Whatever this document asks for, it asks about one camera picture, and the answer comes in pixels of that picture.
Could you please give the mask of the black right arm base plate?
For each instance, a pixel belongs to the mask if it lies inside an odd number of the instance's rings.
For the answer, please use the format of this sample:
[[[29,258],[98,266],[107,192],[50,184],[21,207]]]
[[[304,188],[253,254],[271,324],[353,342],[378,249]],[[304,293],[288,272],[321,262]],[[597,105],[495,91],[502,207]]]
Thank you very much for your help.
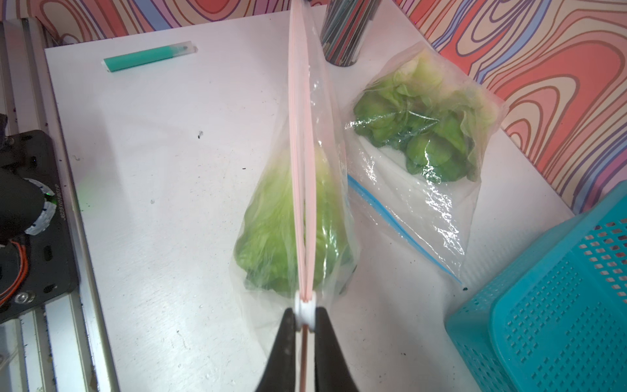
[[[1,148],[1,320],[78,287],[52,139],[41,130]]]

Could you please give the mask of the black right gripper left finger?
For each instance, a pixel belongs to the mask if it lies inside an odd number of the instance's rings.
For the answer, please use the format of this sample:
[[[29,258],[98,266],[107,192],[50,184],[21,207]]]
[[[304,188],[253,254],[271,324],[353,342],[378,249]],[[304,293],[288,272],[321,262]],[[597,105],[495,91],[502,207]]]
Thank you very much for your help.
[[[297,322],[292,308],[284,311],[265,371],[256,392],[296,390]]]

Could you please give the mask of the light green chinese cabbage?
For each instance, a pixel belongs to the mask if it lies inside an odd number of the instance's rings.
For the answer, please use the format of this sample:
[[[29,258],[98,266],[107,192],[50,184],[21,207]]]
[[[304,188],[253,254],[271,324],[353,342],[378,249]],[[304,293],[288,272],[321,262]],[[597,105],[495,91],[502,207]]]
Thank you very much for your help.
[[[316,150],[317,238],[314,287],[354,258],[344,222],[341,190],[327,157]],[[243,219],[234,246],[234,259],[246,273],[249,289],[275,291],[286,297],[299,287],[293,212],[290,152],[272,158],[262,175]]]

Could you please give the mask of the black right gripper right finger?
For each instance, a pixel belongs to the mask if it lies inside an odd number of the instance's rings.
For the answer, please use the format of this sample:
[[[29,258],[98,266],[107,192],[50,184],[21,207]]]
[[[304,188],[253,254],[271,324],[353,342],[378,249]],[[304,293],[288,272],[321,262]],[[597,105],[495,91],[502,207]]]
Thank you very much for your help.
[[[314,380],[317,392],[358,392],[328,311],[315,311]]]

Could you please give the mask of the pink-zip clear zip-top bag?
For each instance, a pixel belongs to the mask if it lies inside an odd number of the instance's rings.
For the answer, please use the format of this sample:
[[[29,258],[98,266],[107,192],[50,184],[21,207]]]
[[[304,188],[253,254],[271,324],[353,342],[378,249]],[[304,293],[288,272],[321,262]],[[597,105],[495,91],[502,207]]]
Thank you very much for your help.
[[[348,200],[344,130],[328,71],[313,7],[307,1],[295,1],[289,18],[287,99],[284,106],[287,117],[276,134],[265,169],[274,155],[284,150],[290,152],[298,289],[284,297],[275,291],[247,288],[246,273],[237,266],[233,250],[233,270],[239,279],[237,289],[243,312],[264,348],[271,346],[282,314],[294,305],[297,294],[302,300],[315,299],[320,306],[331,305],[346,290],[359,259]],[[317,238],[317,149],[326,155],[341,190],[346,233],[354,258],[352,266],[337,267],[319,289],[313,285]]]

